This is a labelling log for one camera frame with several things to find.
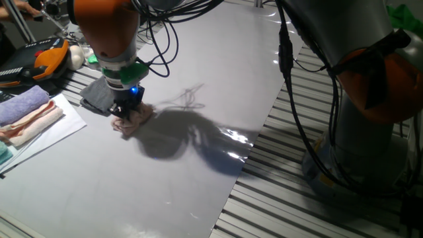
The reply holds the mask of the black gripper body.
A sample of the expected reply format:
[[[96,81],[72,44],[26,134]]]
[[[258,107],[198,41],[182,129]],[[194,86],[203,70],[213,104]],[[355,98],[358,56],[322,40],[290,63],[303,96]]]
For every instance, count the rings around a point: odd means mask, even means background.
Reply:
[[[131,108],[132,110],[136,109],[136,107],[141,103],[144,92],[145,89],[139,85],[123,91],[112,90],[114,103],[121,107],[123,114],[124,108]]]

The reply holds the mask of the person hand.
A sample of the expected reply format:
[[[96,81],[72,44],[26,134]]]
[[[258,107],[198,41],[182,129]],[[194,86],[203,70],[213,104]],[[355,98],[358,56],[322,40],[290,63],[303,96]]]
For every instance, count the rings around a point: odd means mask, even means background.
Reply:
[[[24,13],[26,17],[37,17],[40,14],[40,11],[32,7],[28,2],[15,0],[15,5],[18,10]]]

